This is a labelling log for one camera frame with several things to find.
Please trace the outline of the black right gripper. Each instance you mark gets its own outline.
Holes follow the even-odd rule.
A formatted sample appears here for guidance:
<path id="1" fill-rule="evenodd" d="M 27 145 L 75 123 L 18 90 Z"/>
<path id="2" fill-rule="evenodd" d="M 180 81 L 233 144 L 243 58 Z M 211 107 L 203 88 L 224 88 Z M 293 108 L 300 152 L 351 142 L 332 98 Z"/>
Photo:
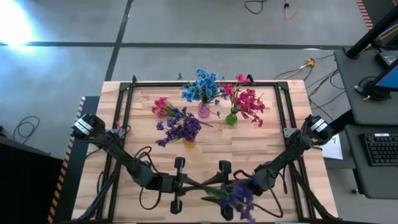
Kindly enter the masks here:
<path id="1" fill-rule="evenodd" d="M 219 171 L 210 179 L 203 182 L 203 186 L 213 184 L 228 185 L 231 171 L 230 161 L 221 160 L 218 163 Z M 249 174 L 242 169 L 233 173 L 234 182 L 231 183 L 231 191 L 235 196 L 261 196 L 275 185 L 275 175 L 270 169 L 263 167 L 256 168 Z M 234 218 L 233 207 L 231 205 L 220 205 L 221 216 L 225 220 Z"/>

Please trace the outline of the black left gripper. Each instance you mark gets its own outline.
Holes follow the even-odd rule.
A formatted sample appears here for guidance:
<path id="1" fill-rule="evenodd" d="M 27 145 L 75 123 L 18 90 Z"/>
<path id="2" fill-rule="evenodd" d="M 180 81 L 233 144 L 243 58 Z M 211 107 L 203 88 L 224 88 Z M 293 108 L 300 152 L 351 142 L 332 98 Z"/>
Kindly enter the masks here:
<path id="1" fill-rule="evenodd" d="M 177 170 L 176 175 L 167 173 L 155 173 L 149 169 L 141 172 L 141 180 L 143 187 L 147 190 L 156 190 L 162 193 L 174 194 L 174 199 L 170 203 L 170 212 L 174 215 L 182 211 L 183 202 L 181 197 L 187 192 L 193 190 L 203 190 L 202 184 L 189 178 L 187 174 L 183 173 L 185 167 L 185 158 L 176 157 L 174 167 Z M 183 184 L 188 184 L 194 187 L 182 187 Z"/>

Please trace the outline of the purple artificial flower bunch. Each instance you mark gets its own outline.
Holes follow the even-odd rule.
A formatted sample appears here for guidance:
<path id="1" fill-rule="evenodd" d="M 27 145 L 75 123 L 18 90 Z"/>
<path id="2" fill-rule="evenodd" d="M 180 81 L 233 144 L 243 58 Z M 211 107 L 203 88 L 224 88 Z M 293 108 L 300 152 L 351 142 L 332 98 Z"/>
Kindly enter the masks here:
<path id="1" fill-rule="evenodd" d="M 165 133 L 164 138 L 155 141 L 155 143 L 161 147 L 165 147 L 166 144 L 179 140 L 182 137 L 182 124 L 177 118 L 167 118 L 165 124 L 163 121 L 159 121 L 156 124 L 156 129 L 158 131 L 164 131 Z"/>
<path id="2" fill-rule="evenodd" d="M 188 141 L 194 141 L 201 130 L 200 121 L 190 116 L 186 117 L 185 119 L 177 119 L 179 119 L 180 123 L 182 124 L 181 139 L 185 138 Z"/>
<path id="3" fill-rule="evenodd" d="M 220 187 L 203 187 L 207 198 L 217 203 L 222 209 L 232 208 L 240 213 L 240 220 L 255 224 L 252 216 L 254 210 L 254 188 L 259 186 L 257 179 L 241 179 L 232 184 L 222 184 Z"/>

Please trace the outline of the pink glass vase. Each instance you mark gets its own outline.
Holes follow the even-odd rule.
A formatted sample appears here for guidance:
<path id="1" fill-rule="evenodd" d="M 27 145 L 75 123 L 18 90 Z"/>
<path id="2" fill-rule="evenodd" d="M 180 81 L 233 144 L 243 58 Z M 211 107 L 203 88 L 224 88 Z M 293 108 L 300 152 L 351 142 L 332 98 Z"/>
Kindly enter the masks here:
<path id="1" fill-rule="evenodd" d="M 210 116 L 210 104 L 209 103 L 200 102 L 198 104 L 198 115 L 201 118 L 209 117 Z"/>

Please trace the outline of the red artificial flower bunch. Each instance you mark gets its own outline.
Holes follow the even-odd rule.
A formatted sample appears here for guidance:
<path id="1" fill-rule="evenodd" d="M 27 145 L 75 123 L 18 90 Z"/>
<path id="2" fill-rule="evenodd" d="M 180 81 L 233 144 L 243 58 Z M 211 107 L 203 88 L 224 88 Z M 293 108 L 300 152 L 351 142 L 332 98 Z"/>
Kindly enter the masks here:
<path id="1" fill-rule="evenodd" d="M 235 79 L 237 81 L 235 84 L 226 82 L 220 84 L 221 96 L 225 99 L 229 98 L 232 103 L 237 98 L 240 88 L 249 83 L 243 74 L 236 75 Z"/>
<path id="2" fill-rule="evenodd" d="M 233 108 L 240 113 L 244 119 L 249 119 L 252 123 L 256 123 L 259 128 L 262 127 L 264 121 L 258 115 L 263 113 L 266 106 L 260 97 L 256 96 L 256 91 L 246 89 L 242 91 L 234 100 Z"/>
<path id="3" fill-rule="evenodd" d="M 186 117 L 195 118 L 195 116 L 188 111 L 188 108 L 184 106 L 183 108 L 175 107 L 168 101 L 167 97 L 160 97 L 158 100 L 154 101 L 154 106 L 151 109 L 152 113 L 158 118 L 182 118 Z"/>

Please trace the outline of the blue artificial flower bunch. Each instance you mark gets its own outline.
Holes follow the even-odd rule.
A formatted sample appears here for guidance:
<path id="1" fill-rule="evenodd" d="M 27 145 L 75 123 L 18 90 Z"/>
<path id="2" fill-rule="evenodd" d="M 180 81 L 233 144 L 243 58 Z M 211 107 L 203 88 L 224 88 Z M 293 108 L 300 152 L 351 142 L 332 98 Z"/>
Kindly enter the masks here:
<path id="1" fill-rule="evenodd" d="M 220 98 L 223 98 L 224 91 L 220 90 L 220 84 L 215 82 L 214 79 L 205 79 L 201 90 L 201 101 L 205 106 L 209 106 L 210 104 L 218 106 L 220 104 Z"/>
<path id="2" fill-rule="evenodd" d="M 201 87 L 205 79 L 212 78 L 216 82 L 216 79 L 218 78 L 217 73 L 207 72 L 206 70 L 203 70 L 201 68 L 195 70 L 195 76 L 196 76 L 195 82 L 197 82 Z"/>
<path id="3" fill-rule="evenodd" d="M 183 85 L 182 98 L 188 102 L 201 101 L 202 90 L 197 82 L 190 82 Z"/>

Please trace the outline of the green glass vase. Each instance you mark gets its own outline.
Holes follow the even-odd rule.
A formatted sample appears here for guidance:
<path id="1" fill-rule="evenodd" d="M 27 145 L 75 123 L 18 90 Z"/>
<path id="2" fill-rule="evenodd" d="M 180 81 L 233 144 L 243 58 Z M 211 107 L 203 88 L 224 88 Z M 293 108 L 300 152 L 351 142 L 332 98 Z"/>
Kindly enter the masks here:
<path id="1" fill-rule="evenodd" d="M 236 122 L 238 120 L 237 115 L 236 115 L 237 113 L 238 113 L 237 108 L 235 108 L 235 107 L 231 108 L 230 114 L 225 117 L 225 121 L 228 125 L 234 126 L 236 124 Z"/>

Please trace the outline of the white paper sheet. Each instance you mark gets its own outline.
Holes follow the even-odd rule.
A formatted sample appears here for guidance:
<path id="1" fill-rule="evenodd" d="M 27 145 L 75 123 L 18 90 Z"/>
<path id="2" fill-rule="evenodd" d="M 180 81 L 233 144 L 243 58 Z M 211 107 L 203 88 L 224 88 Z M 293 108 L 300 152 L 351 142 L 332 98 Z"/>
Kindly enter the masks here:
<path id="1" fill-rule="evenodd" d="M 320 146 L 324 158 L 343 160 L 340 136 L 334 135 L 326 144 Z"/>

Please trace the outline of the grey desk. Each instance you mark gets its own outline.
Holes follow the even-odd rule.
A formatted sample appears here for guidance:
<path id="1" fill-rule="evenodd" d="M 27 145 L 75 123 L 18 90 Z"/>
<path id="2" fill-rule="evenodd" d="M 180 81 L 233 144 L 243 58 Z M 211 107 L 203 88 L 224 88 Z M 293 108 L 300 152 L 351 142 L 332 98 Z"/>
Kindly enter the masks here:
<path id="1" fill-rule="evenodd" d="M 384 101 L 365 100 L 354 87 L 380 75 L 382 67 L 376 62 L 376 50 L 361 52 L 356 59 L 350 59 L 343 50 L 334 51 L 336 65 L 346 90 L 351 112 L 357 124 L 398 126 L 398 92 Z"/>
<path id="2" fill-rule="evenodd" d="M 353 155 L 354 176 L 359 193 L 367 198 L 398 200 L 398 166 L 370 166 L 359 138 L 364 133 L 398 133 L 398 128 L 348 125 L 345 133 Z"/>

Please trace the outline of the black cabinet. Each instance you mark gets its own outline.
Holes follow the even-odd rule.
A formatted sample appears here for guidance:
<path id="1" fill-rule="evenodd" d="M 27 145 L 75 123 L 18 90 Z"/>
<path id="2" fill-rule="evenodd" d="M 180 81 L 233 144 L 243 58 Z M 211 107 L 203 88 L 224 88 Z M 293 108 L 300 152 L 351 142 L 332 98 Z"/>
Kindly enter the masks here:
<path id="1" fill-rule="evenodd" d="M 62 163 L 0 136 L 0 224 L 47 224 Z"/>

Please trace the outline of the black computer keyboard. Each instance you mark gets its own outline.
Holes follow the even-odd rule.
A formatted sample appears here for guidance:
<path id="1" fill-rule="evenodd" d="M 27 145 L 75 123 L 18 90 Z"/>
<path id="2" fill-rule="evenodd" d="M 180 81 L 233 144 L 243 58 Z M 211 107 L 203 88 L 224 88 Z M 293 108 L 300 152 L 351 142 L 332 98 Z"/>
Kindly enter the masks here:
<path id="1" fill-rule="evenodd" d="M 359 138 L 370 166 L 398 166 L 398 133 L 364 133 Z"/>

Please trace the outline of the computer monitor blue screen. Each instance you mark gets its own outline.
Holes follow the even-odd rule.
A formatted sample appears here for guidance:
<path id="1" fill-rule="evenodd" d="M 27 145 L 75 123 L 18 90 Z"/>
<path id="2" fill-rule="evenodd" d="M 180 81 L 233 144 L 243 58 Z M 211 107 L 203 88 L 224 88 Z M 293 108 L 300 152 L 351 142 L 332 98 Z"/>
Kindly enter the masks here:
<path id="1" fill-rule="evenodd" d="M 398 92 L 398 59 L 373 81 L 373 86 Z"/>

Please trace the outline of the black desktop device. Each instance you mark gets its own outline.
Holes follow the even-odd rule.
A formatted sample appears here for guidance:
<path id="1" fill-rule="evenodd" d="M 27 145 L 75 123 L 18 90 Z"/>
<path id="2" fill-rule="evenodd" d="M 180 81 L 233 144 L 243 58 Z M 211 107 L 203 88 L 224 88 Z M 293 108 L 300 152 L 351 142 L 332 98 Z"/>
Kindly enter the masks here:
<path id="1" fill-rule="evenodd" d="M 374 59 L 382 68 L 388 68 L 395 62 L 397 56 L 395 56 L 392 51 L 380 50 L 375 55 Z"/>

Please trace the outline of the black diagonal pole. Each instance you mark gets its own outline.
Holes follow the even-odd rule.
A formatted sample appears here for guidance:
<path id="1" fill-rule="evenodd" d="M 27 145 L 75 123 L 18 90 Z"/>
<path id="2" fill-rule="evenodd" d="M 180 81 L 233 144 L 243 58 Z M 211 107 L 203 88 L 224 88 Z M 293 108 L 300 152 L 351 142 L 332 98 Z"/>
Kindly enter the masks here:
<path id="1" fill-rule="evenodd" d="M 350 59 L 358 58 L 360 52 L 368 47 L 374 46 L 374 41 L 379 39 L 381 42 L 392 34 L 398 33 L 398 24 L 391 27 L 398 20 L 398 5 L 389 11 L 371 30 L 369 30 L 352 48 L 344 49 L 345 55 Z"/>

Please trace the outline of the striped hazard tape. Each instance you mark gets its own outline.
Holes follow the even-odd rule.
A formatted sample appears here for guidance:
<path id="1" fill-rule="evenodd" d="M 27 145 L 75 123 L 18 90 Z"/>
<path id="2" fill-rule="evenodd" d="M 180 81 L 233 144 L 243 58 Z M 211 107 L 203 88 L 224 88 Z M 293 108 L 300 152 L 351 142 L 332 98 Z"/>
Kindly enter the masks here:
<path id="1" fill-rule="evenodd" d="M 367 11 L 367 9 L 366 9 L 366 7 L 364 5 L 363 0 L 355 0 L 355 2 L 357 4 L 357 6 L 358 6 L 358 9 L 359 9 L 359 11 L 361 13 L 361 16 L 362 16 L 362 18 L 364 20 L 364 23 L 365 23 L 366 27 L 368 28 L 368 30 L 371 30 L 374 27 L 374 25 L 373 25 L 373 22 L 372 22 L 369 14 L 368 14 L 368 11 Z"/>

